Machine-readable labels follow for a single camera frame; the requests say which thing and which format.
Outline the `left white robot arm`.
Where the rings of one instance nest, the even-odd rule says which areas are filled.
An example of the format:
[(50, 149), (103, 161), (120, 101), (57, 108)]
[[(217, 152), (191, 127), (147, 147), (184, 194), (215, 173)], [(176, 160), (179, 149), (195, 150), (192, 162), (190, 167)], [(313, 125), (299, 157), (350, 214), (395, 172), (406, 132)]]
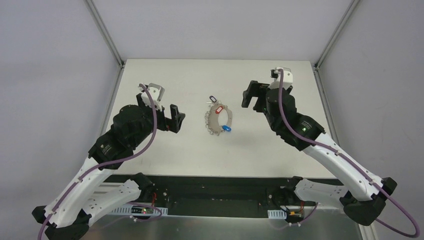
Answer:
[(113, 117), (110, 129), (91, 147), (82, 167), (66, 189), (50, 204), (37, 206), (32, 216), (41, 224), (38, 239), (79, 240), (100, 218), (123, 204), (139, 200), (154, 206), (155, 191), (143, 173), (131, 175), (117, 189), (93, 197), (96, 188), (122, 165), (140, 155), (137, 147), (151, 144), (157, 131), (178, 133), (185, 114), (176, 105), (171, 116), (147, 93), (136, 97), (137, 104), (122, 107)]

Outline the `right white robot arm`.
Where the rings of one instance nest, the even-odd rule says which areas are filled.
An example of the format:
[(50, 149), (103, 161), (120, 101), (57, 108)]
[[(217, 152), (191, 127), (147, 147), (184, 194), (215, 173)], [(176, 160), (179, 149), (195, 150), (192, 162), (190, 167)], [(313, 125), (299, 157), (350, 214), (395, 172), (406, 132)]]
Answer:
[(275, 204), (322, 203), (343, 210), (351, 220), (363, 226), (369, 226), (379, 217), (387, 200), (382, 191), (391, 195), (397, 187), (392, 178), (381, 178), (358, 163), (352, 166), (343, 159), (348, 154), (325, 129), (310, 116), (297, 112), (295, 98), (289, 90), (282, 91), (282, 106), (289, 126), (296, 134), (282, 119), (277, 88), (271, 89), (267, 83), (252, 80), (242, 96), (243, 108), (256, 97), (253, 110), (264, 114), (270, 129), (285, 143), (315, 159), (341, 182), (341, 185), (333, 185), (294, 176), (282, 187), (282, 196), (275, 200)]

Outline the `red key tag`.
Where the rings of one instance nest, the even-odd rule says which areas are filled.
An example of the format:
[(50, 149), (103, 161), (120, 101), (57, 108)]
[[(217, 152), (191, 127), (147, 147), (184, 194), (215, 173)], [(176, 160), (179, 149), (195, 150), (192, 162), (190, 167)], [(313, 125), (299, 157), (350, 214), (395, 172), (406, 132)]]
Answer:
[(218, 108), (215, 110), (215, 113), (216, 114), (220, 114), (221, 113), (221, 111), (224, 109), (224, 107), (223, 106), (218, 106)]

